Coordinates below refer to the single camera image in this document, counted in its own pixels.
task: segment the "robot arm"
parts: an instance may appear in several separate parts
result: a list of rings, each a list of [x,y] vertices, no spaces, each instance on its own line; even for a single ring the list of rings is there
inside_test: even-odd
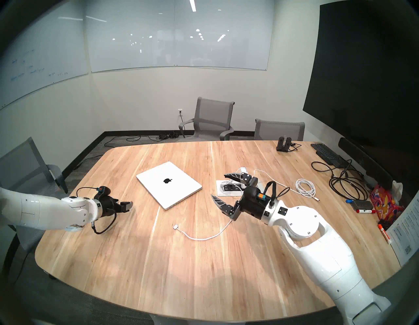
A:
[[[385,297],[371,291],[358,271],[349,246],[316,210],[307,206],[289,208],[275,198],[274,189],[273,196],[267,196],[266,190],[272,182],[261,193],[258,179],[247,173],[225,176],[247,187],[234,206],[212,196],[215,204],[232,220],[247,212],[268,226],[278,226],[280,236],[309,278],[332,298],[344,324],[370,324],[390,306]],[[305,247],[294,243],[311,237],[317,230],[321,237],[313,243]]]
[[[1,224],[12,224],[36,229],[81,230],[103,216],[128,212],[132,202],[118,204],[110,197],[111,190],[97,188],[94,199],[71,196],[61,200],[42,195],[23,194],[0,187]]]

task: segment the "gray mesh chair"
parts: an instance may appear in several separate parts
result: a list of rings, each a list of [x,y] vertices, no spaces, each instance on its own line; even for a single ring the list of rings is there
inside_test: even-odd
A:
[[[32,138],[0,158],[0,187],[60,199],[68,193],[59,167],[45,164]],[[42,238],[44,230],[17,226],[16,233],[22,247],[29,251]]]
[[[303,140],[304,122],[255,121],[255,140],[278,140],[283,136],[291,137],[293,141]]]
[[[233,101],[216,101],[198,97],[195,117],[179,124],[179,130],[184,138],[178,142],[229,140],[230,134],[234,132],[230,126],[233,105]],[[191,122],[194,123],[195,133],[185,138],[182,128],[186,123]]]

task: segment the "keyboard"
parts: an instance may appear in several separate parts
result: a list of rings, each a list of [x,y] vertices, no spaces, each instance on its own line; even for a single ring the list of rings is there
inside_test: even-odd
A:
[[[349,165],[345,159],[332,151],[324,143],[312,143],[311,146],[316,150],[316,154],[328,165],[333,165],[337,168],[346,168]]]

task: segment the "silver laptop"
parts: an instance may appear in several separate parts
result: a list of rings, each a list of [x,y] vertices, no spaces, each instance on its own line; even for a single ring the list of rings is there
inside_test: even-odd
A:
[[[170,161],[138,174],[137,178],[165,210],[202,189],[202,185]]]

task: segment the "white cable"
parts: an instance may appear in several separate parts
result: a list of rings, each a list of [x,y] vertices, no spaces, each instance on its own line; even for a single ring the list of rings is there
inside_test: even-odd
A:
[[[234,186],[236,186],[239,190],[240,190],[240,192],[241,192],[241,194],[243,194],[243,190],[242,190],[242,188],[237,184],[237,183],[233,183],[234,181],[232,180],[232,179],[230,179],[230,180],[228,180],[228,181],[224,181],[224,182],[222,182],[221,184],[220,184],[220,190],[221,190],[221,192],[224,192],[224,185],[227,185],[227,184],[231,184],[231,185],[234,185]]]
[[[277,184],[279,184],[279,185],[281,185],[281,186],[283,186],[283,187],[289,187],[289,186],[286,186],[286,185],[284,185],[284,184],[281,184],[280,182],[278,182],[278,181],[276,181],[276,180],[274,180],[266,171],[264,171],[264,170],[261,170],[261,169],[255,169],[254,171],[253,171],[253,175],[255,174],[255,171],[259,171],[259,172],[263,172],[263,173],[265,173],[266,175],[268,175],[268,177],[270,178],[270,179],[272,179],[274,182],[276,182]],[[306,185],[308,185],[309,187],[310,187],[310,190],[309,191],[307,191],[307,190],[305,190],[302,186],[301,186],[301,184],[306,184]],[[313,198],[313,199],[315,199],[316,201],[320,201],[318,198],[316,198],[314,195],[316,195],[316,188],[315,188],[315,186],[314,186],[314,184],[312,183],[312,182],[310,182],[310,181],[308,181],[308,180],[306,180],[306,179],[304,179],[304,178],[300,178],[300,179],[298,179],[296,182],[295,182],[295,188],[296,188],[296,190],[293,190],[292,188],[290,188],[290,190],[291,191],[293,191],[293,192],[295,192],[295,193],[297,193],[297,194],[301,194],[302,196],[304,196],[304,197],[306,197],[306,198]]]
[[[227,226],[230,224],[232,222],[232,220],[230,220],[229,222],[228,222],[228,224],[226,224],[226,226],[218,233],[218,234],[216,234],[216,235],[214,235],[214,236],[211,236],[211,237],[208,237],[208,238],[192,238],[192,237],[189,237],[188,235],[187,235],[187,233],[186,232],[184,232],[184,231],[182,231],[182,230],[180,230],[179,229],[179,226],[178,225],[174,225],[173,226],[173,229],[177,229],[177,230],[179,230],[181,233],[183,233],[186,237],[188,237],[189,239],[192,239],[192,240],[208,240],[208,239],[212,239],[212,238],[215,238],[215,237],[217,237],[219,234],[221,234],[223,231],[224,231],[224,229],[226,229],[227,228]]]

